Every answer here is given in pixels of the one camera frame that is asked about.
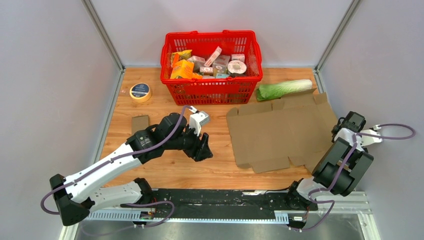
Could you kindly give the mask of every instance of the metal corner post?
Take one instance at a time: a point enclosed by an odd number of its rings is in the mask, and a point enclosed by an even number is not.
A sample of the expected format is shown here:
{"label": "metal corner post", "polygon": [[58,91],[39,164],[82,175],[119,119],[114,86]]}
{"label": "metal corner post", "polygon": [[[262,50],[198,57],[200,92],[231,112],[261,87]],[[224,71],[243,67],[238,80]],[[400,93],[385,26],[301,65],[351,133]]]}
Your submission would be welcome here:
{"label": "metal corner post", "polygon": [[124,71],[125,66],[122,63],[117,50],[115,49],[114,45],[112,44],[111,39],[108,36],[108,33],[105,30],[105,27],[103,26],[102,21],[100,20],[99,15],[97,14],[96,8],[94,7],[91,0],[81,0],[84,4],[88,14],[90,15],[98,33],[100,34],[101,38],[104,41],[104,44],[106,45],[107,49],[109,50],[110,55],[112,56],[113,60],[115,61],[117,67],[121,72]]}
{"label": "metal corner post", "polygon": [[320,93],[325,92],[324,85],[322,83],[322,76],[321,76],[321,70],[324,67],[324,64],[326,63],[327,59],[329,58],[331,52],[333,51],[334,47],[336,46],[337,42],[339,41],[340,37],[342,36],[343,32],[345,31],[347,25],[351,21],[352,17],[354,16],[356,10],[358,9],[358,6],[362,0],[352,0],[350,3],[346,13],[344,14],[343,18],[340,21],[340,24],[337,26],[337,29],[335,30],[330,42],[328,43],[327,47],[324,50],[324,53],[322,54],[321,58],[318,61],[318,64],[315,66],[314,69],[314,75],[316,79],[316,84],[318,86],[318,90]]}

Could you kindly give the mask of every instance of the white wall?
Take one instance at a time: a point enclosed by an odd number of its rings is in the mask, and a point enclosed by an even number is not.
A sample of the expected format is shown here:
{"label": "white wall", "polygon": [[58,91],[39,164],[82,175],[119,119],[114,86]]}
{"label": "white wall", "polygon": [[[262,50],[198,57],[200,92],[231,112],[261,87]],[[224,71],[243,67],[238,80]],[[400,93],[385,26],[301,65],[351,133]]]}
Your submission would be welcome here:
{"label": "white wall", "polygon": [[0,238],[58,239],[40,200],[93,162],[119,71],[79,0],[0,1],[0,49]]}
{"label": "white wall", "polygon": [[170,32],[253,30],[264,66],[315,66],[351,0],[93,0],[125,65],[159,66]]}
{"label": "white wall", "polygon": [[[410,140],[370,146],[375,157],[360,182],[381,239],[422,239],[424,1],[364,0],[322,72],[335,113],[365,116],[367,126],[404,123]],[[384,135],[407,135],[386,129]]]}

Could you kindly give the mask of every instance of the plastic basket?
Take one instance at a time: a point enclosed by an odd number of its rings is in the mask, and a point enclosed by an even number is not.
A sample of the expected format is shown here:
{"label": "plastic basket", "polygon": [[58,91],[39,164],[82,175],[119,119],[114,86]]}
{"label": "plastic basket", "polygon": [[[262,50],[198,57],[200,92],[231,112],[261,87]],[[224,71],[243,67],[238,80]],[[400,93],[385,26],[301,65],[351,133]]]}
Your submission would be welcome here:
{"label": "plastic basket", "polygon": [[[245,55],[246,77],[170,79],[171,53],[191,49],[193,55],[207,59],[217,46],[222,48],[222,55]],[[172,32],[166,35],[162,48],[160,80],[177,105],[246,104],[262,79],[261,63],[261,49],[253,31]]]}

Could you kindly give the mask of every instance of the wood surface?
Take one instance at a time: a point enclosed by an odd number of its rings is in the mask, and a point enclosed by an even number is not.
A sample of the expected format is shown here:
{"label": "wood surface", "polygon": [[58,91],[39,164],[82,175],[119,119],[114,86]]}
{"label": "wood surface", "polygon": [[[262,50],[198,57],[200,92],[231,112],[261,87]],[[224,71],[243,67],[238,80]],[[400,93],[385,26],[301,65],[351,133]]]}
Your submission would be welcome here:
{"label": "wood surface", "polygon": [[[263,79],[258,85],[299,79],[311,79],[316,88],[310,68],[265,68]],[[147,102],[136,103],[129,96],[130,88],[138,83],[147,83],[152,90],[152,97]],[[254,93],[248,104],[256,102]],[[286,188],[300,178],[310,177],[311,174],[303,166],[291,165],[287,169],[264,173],[254,173],[251,168],[238,168],[226,121],[228,110],[238,106],[195,105],[211,117],[211,121],[202,127],[202,132],[209,134],[213,158],[195,162],[182,151],[167,150],[162,157],[121,174],[106,184],[106,187],[126,184],[135,178],[145,178],[152,188],[276,190]],[[113,152],[131,136],[132,117],[148,115],[152,125],[158,124],[169,113],[180,113],[181,109],[162,84],[160,68],[127,68],[101,157]],[[189,115],[190,112],[187,111],[185,117],[188,119]]]}

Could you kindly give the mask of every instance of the cardboard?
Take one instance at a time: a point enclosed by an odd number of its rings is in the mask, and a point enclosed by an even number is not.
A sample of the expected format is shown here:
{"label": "cardboard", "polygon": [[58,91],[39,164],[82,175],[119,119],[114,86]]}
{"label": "cardboard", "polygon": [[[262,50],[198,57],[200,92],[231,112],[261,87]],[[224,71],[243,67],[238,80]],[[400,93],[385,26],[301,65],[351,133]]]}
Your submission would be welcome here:
{"label": "cardboard", "polygon": [[148,126],[150,126],[148,115],[135,116],[131,120],[131,134],[133,135],[137,131],[144,130]]}
{"label": "cardboard", "polygon": [[235,163],[263,173],[305,165],[312,172],[332,145],[337,118],[315,89],[232,108],[226,115]]}

